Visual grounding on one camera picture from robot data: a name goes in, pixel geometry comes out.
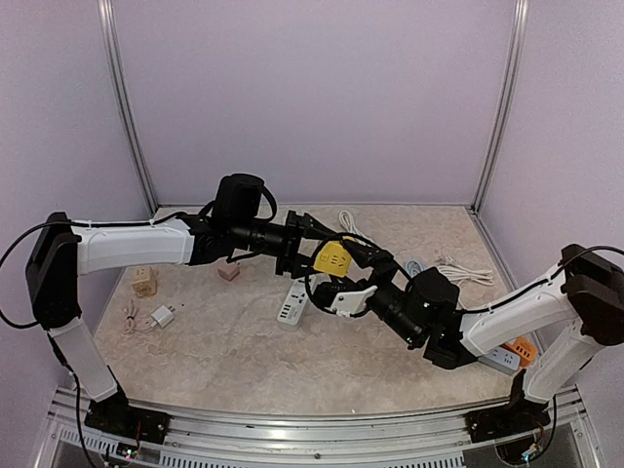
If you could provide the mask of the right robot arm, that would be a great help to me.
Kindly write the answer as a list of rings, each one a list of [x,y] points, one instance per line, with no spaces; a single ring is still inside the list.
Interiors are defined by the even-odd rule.
[[[527,286],[487,305],[459,309],[459,287],[437,268],[399,289],[393,255],[349,238],[340,244],[371,273],[354,290],[337,293],[331,312],[373,312],[408,349],[423,349],[440,368],[457,369],[512,338],[567,323],[536,363],[515,377],[510,401],[498,413],[507,432],[522,431],[599,351],[623,342],[623,270],[601,257],[601,246],[568,245],[560,261]]]

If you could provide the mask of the yellow cube socket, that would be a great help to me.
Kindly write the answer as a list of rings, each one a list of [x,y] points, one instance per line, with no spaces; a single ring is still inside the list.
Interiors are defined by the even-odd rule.
[[[351,254],[340,242],[330,241],[323,245],[316,255],[313,268],[320,273],[344,278],[347,276],[351,261]]]

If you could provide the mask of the white power strip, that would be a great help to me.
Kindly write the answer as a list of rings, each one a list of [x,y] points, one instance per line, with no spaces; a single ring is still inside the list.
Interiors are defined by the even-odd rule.
[[[365,237],[365,234],[357,227],[354,216],[348,210],[342,210],[338,214],[338,221],[343,231]],[[278,312],[278,326],[288,331],[295,330],[299,326],[300,319],[310,303],[311,301],[305,288],[305,279],[303,277],[294,279],[286,299]]]

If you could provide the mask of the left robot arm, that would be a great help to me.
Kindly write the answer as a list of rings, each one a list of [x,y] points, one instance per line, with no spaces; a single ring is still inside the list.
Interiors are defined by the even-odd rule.
[[[33,316],[81,390],[98,405],[99,419],[115,433],[130,432],[137,414],[126,404],[82,319],[79,277],[122,267],[197,266],[222,258],[234,262],[236,251],[242,259],[274,257],[279,275],[298,278],[310,273],[313,261],[299,253],[301,242],[334,241],[337,233],[310,214],[290,212],[281,224],[273,216],[259,217],[261,200],[267,200],[272,210],[277,208],[262,178],[233,174],[220,181],[214,200],[196,214],[90,223],[57,212],[42,226],[25,268]]]

